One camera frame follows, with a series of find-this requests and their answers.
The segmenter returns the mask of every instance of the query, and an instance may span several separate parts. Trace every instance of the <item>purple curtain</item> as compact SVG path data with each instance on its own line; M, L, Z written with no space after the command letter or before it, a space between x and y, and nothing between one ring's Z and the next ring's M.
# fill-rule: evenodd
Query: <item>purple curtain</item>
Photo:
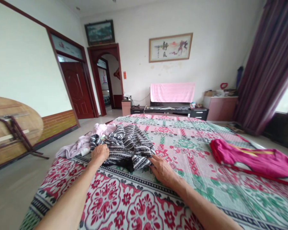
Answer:
M288 87L288 0L267 0L238 89L234 119L260 135Z

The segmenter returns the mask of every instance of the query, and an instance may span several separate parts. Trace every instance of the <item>tv stand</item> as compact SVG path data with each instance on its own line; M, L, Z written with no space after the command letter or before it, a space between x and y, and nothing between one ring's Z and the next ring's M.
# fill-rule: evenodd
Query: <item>tv stand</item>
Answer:
M209 109L207 108L195 108L188 110L160 110L160 109L147 109L145 106L140 106L139 108L130 108L131 114L141 114L141 113L159 113L162 114L179 114L185 115L192 118L197 118L201 120L207 120Z

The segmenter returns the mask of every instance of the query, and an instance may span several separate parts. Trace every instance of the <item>door frame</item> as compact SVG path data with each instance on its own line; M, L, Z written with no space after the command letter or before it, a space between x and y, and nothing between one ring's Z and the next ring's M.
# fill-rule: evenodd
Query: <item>door frame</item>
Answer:
M65 81L65 78L64 78L64 74L63 74L63 71L62 71L62 68L61 68L61 64L60 64L60 61L59 61L59 58L58 58L58 54L60 54L62 56L65 56L65 57L69 57L71 59L74 59L74 60L79 61L79 62L82 63L83 75L84 75L84 80L85 80L85 87L87 88L87 91L88 91L88 94L89 94L89 98L90 98L90 102L91 102L91 107L93 109L94 117L98 118L99 114L98 114L98 109L97 109L97 105L96 105L96 101L95 101L95 96L94 96L93 85L92 85L92 81L91 81L91 77L90 77L90 73L89 73L89 68L88 68L88 65L87 65L85 49L80 44L74 42L73 40L71 40L71 39L69 39L67 37L65 37L64 35L60 34L59 32L57 32L56 30L54 30L52 28L46 28L46 30L47 30L47 33L48 33L48 37L50 39L50 43L51 43L53 52L54 52L54 54L56 56L56 60L57 60L57 63L58 63L58 66L59 66L59 69L60 69L60 72L61 72L61 76L62 76L62 79L63 79L63 82L64 82L64 86L66 88L66 91L67 91L68 98L69 98L70 104L72 106L72 109L74 111L74 115L76 117L77 124L79 124L78 126L80 127L80 123L79 123L75 108L73 106L73 103L72 103L72 100L71 100L71 97L70 97L70 93L69 93L66 81ZM81 55L82 55L83 59L79 59L79 58L76 58L76 57L74 57L72 55L66 54L66 53L64 53L62 51L56 50L55 47L54 47L54 42L52 40L51 34L53 34L53 35L65 40L66 42L68 42L68 43L74 45L75 47L79 48L81 50Z
M103 67L100 67L100 66L98 66L98 68L103 69L103 70L106 71L107 81L108 81L108 88L109 88L109 94L110 94L111 108L114 109L114 97L113 97L113 92L112 92L111 76L110 76L110 72L109 72L108 61L106 59L102 58L102 57L100 58L100 60L102 60L102 61L104 61L106 63L106 69L103 68Z
M109 52L109 50L115 49L115 53ZM91 62L91 68L93 72L93 79L95 83L95 88L96 88L96 93L98 97L98 102L99 102L99 107L100 107L100 113L102 116L105 116L107 114L106 112L106 107L103 101L103 95L102 95L102 89L101 89L101 83L100 83L100 78L99 78L99 73L98 73L98 68L97 66L97 61L102 57L104 54L112 54L118 61L118 66L119 66L119 74L121 76L121 89L122 89L122 99L124 95L124 88L123 88L123 77L122 77L122 67L121 67L121 58L119 54L119 45L118 43L114 44L108 44L108 45L97 45L97 46L90 46L87 48L88 54L89 54L89 59ZM99 52L100 54L98 55L97 60L92 59L92 52Z

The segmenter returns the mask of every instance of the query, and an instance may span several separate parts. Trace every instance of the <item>hand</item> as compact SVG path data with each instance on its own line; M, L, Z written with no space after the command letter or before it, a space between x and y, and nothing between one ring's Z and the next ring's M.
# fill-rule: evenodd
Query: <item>hand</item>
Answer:
M150 166L150 168L158 181L173 189L175 184L180 180L180 177L174 172L167 161L157 155L152 155L152 158L148 158L148 160L154 165Z
M110 150L108 149L108 146L106 144L98 145L91 152L90 164L100 167L102 163L108 158L109 154L110 154Z

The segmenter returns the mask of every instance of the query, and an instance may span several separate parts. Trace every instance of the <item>pink clothing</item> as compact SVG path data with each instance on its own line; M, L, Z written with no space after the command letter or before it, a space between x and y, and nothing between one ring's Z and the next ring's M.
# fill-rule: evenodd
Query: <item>pink clothing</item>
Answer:
M109 135L114 130L116 130L116 126L96 123L94 125L93 131L88 132L86 135L79 137L76 143L60 148L59 151L56 153L55 157L66 157L67 159L73 158L79 155L82 150L85 150L85 148L88 149L91 148L90 142L92 135L94 134L98 134L99 136L102 136L103 134Z
M288 157L276 149L239 148L221 139L210 147L220 164L288 184Z
M97 134L98 136L105 134L108 136L114 130L116 130L116 126L96 123L93 128L93 134Z
M150 84L152 102L192 102L195 83Z

